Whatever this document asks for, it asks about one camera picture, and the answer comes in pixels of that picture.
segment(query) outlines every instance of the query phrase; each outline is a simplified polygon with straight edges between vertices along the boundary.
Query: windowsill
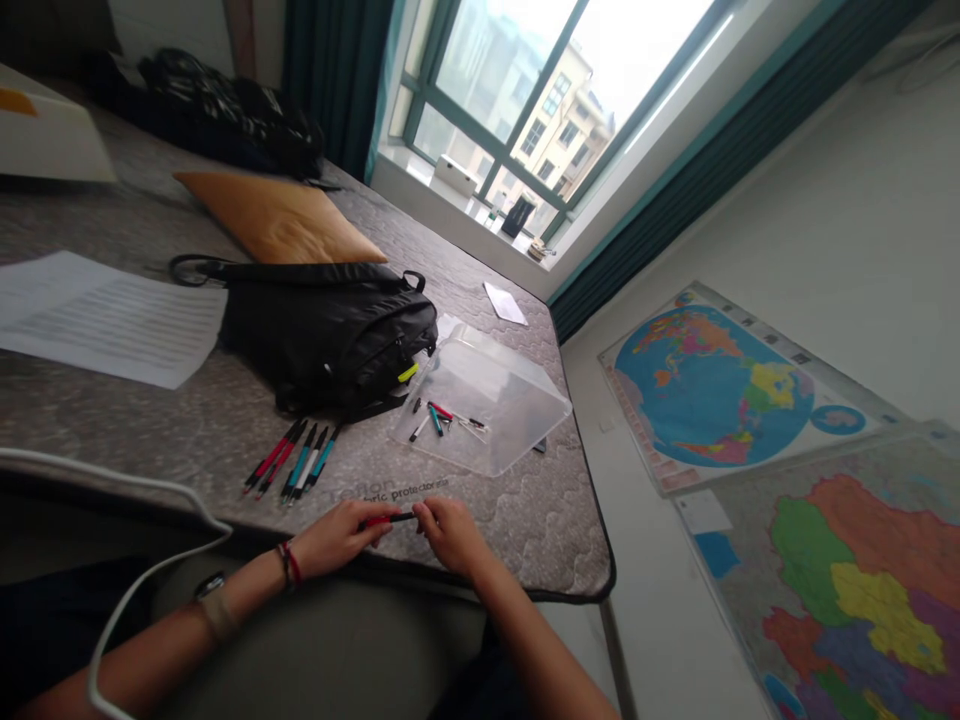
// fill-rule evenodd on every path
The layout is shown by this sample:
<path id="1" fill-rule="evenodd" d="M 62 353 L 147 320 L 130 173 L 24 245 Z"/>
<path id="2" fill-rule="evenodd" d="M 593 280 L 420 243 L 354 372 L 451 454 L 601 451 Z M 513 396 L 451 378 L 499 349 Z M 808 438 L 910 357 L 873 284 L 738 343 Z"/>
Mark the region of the windowsill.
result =
<path id="1" fill-rule="evenodd" d="M 555 255 L 547 255 L 541 262 L 537 262 L 527 254 L 527 248 L 532 242 L 527 235 L 520 233 L 512 238 L 501 230 L 504 218 L 498 216 L 492 223 L 489 220 L 490 208 L 475 197 L 467 198 L 458 193 L 442 180 L 433 176 L 433 166 L 422 157 L 405 146 L 381 144 L 379 155 L 385 160 L 401 168 L 407 175 L 414 178 L 421 185 L 427 187 L 438 197 L 460 210 L 464 215 L 475 221 L 487 233 L 509 246 L 524 260 L 535 265 L 544 272 L 549 272 L 556 263 Z"/>

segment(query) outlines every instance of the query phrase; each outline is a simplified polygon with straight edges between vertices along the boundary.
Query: window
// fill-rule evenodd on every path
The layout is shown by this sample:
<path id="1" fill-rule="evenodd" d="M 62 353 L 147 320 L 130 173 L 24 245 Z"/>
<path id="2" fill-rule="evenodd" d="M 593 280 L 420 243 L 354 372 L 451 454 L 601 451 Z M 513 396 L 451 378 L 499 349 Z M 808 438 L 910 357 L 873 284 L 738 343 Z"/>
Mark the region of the window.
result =
<path id="1" fill-rule="evenodd" d="M 492 167 L 493 158 L 491 158 L 489 155 L 480 158 L 480 167 L 477 168 L 477 175 L 479 175 L 481 179 L 487 177 L 487 173 L 490 172 L 490 168 Z"/>
<path id="2" fill-rule="evenodd" d="M 523 146 L 520 148 L 524 155 L 533 154 L 533 149 L 537 146 L 537 143 L 540 142 L 540 136 L 543 135 L 543 131 L 546 129 L 547 126 L 539 120 L 533 121 L 533 125 L 531 125 L 530 130 L 527 131 L 527 137 L 523 141 Z"/>
<path id="3" fill-rule="evenodd" d="M 570 164 L 574 167 L 577 167 L 583 162 L 583 159 L 587 156 L 588 152 L 590 152 L 590 148 L 587 147 L 587 144 L 581 143 L 580 149 L 577 150 L 576 154 L 573 156 L 573 160 L 570 161 Z"/>
<path id="4" fill-rule="evenodd" d="M 727 5 L 420 0 L 401 78 L 409 113 L 398 111 L 390 133 L 434 162 L 447 154 L 485 173 L 485 198 L 494 188 L 506 188 L 511 202 L 521 191 L 536 194 L 535 225 L 549 242 L 561 227 L 556 219 L 619 161 L 643 118 L 727 19 Z M 546 157 L 554 158 L 550 169 Z"/>
<path id="5" fill-rule="evenodd" d="M 510 131 L 513 127 L 506 120 L 497 123 L 497 132 L 495 133 L 500 142 L 506 142 L 510 139 Z"/>
<path id="6" fill-rule="evenodd" d="M 540 172 L 537 173 L 537 177 L 541 180 L 548 180 L 550 178 L 550 173 L 553 172 L 554 164 L 549 160 L 544 160 L 543 165 L 540 166 Z"/>
<path id="7" fill-rule="evenodd" d="M 564 147 L 570 147 L 570 143 L 574 141 L 577 135 L 580 132 L 580 128 L 577 127 L 577 124 L 571 120 L 567 123 L 567 126 L 563 129 L 563 132 L 560 133 L 560 144 Z"/>
<path id="8" fill-rule="evenodd" d="M 560 73 L 554 81 L 553 87 L 550 88 L 550 94 L 547 95 L 547 99 L 543 101 L 543 111 L 550 117 L 553 117 L 553 114 L 563 101 L 563 96 L 567 94 L 567 90 L 569 89 L 570 80 L 566 75 Z"/>
<path id="9" fill-rule="evenodd" d="M 513 92 L 510 93 L 510 97 L 519 103 L 525 103 L 527 98 L 530 97 L 532 90 L 533 80 L 526 75 L 521 75 L 517 78 L 517 84 L 513 86 Z"/>

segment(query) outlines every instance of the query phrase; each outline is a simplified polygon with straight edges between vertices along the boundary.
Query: clear plastic box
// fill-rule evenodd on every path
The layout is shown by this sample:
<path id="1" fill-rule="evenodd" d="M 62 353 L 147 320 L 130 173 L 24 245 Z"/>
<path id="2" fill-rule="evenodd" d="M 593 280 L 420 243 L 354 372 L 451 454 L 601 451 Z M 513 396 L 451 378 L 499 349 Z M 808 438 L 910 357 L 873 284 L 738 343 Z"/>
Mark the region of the clear plastic box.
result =
<path id="1" fill-rule="evenodd" d="M 417 398 L 420 409 L 414 413 Z M 437 434 L 427 401 L 486 427 L 464 427 L 455 417 Z M 440 344 L 426 369 L 418 374 L 392 437 L 422 452 L 468 470 L 502 475 L 571 411 L 546 370 L 504 347 L 479 330 L 460 324 Z M 410 436 L 423 419 L 427 424 L 415 442 Z"/>

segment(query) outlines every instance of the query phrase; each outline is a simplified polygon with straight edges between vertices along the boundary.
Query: watch strap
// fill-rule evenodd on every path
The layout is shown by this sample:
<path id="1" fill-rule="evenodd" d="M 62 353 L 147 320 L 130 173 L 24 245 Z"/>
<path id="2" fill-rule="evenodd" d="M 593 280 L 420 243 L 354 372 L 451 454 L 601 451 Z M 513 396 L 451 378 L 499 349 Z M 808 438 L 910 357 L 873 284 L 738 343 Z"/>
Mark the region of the watch strap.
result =
<path id="1" fill-rule="evenodd" d="M 227 599 L 223 588 L 219 587 L 213 592 L 204 595 L 198 601 L 203 608 L 207 621 L 210 623 L 210 629 L 220 644 L 230 639 L 230 636 L 237 631 L 237 621 L 227 607 Z"/>

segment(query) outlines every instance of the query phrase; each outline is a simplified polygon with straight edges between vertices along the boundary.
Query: quilted mattress cover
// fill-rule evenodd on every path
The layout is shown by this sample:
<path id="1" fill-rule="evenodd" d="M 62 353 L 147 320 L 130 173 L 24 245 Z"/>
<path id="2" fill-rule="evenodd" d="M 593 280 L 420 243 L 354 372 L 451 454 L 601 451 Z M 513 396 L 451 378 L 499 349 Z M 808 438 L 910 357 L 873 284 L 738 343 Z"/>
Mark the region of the quilted mattress cover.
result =
<path id="1" fill-rule="evenodd" d="M 87 104 L 69 86 L 57 87 Z M 173 147 L 95 106 L 90 111 L 120 182 L 0 179 L 0 264 L 70 250 L 165 280 L 167 261 L 180 253 L 247 260 L 171 176 L 241 171 Z M 386 253 L 394 271 L 418 270 L 426 276 L 424 292 L 439 313 L 459 317 L 542 365 L 567 395 L 553 322 L 542 302 L 331 163 L 325 180 L 342 186 L 330 198 Z M 529 327 L 494 314 L 484 281 L 513 294 Z M 169 391 L 0 351 L 0 446 L 181 482 L 196 489 L 217 517 L 276 534 L 297 533 L 345 498 L 386 495 L 408 509 L 430 494 L 457 497 L 533 597 L 566 602 L 606 597 L 614 580 L 613 558 L 573 416 L 549 435 L 546 454 L 526 453 L 504 475 L 489 478 L 390 439 L 397 412 L 346 427 L 320 483 L 287 509 L 278 504 L 277 488 L 261 502 L 240 494 L 242 481 L 286 431 L 289 419 L 275 412 L 270 389 L 237 357 L 217 348 L 196 375 Z M 163 493 L 63 471 L 12 463 L 5 468 L 186 507 Z M 367 553 L 365 560 L 375 560 L 374 566 L 457 582 L 442 570 L 413 523 L 395 526 L 378 550 Z"/>

